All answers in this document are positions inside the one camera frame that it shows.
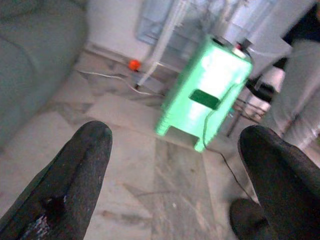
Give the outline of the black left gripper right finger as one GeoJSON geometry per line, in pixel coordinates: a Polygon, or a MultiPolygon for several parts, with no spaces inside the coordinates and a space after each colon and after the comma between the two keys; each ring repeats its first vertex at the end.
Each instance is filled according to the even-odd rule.
{"type": "Polygon", "coordinates": [[[299,148],[260,125],[246,127],[238,152],[257,201],[234,200],[231,228],[240,240],[317,240],[320,169],[299,148]]]}

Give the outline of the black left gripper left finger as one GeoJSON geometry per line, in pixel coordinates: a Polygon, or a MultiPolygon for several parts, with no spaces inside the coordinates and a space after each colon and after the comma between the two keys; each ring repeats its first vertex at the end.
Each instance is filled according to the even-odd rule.
{"type": "Polygon", "coordinates": [[[0,220],[3,240],[82,240],[112,151],[111,129],[82,125],[0,220]]]}

